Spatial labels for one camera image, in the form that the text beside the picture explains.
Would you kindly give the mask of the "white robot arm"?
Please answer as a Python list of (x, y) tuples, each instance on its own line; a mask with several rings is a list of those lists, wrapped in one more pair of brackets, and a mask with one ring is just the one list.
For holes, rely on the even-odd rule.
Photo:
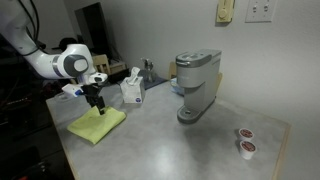
[(1, 0), (0, 34), (41, 77), (77, 78), (87, 102), (103, 115), (105, 103), (99, 95), (99, 85), (107, 81), (108, 75), (95, 70), (92, 55), (84, 44), (69, 44), (60, 54), (44, 52), (27, 33), (33, 15), (37, 11), (32, 0)]

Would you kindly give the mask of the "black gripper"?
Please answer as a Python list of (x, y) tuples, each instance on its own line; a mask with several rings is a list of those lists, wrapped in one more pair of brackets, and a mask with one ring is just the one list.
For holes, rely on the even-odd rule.
[(101, 115), (105, 113), (105, 103), (102, 97), (99, 97), (99, 93), (102, 90), (102, 86), (99, 86), (97, 84), (91, 84), (91, 85), (82, 85), (81, 89), (83, 91), (83, 94), (87, 98), (88, 103), (91, 107), (97, 106), (98, 111)]

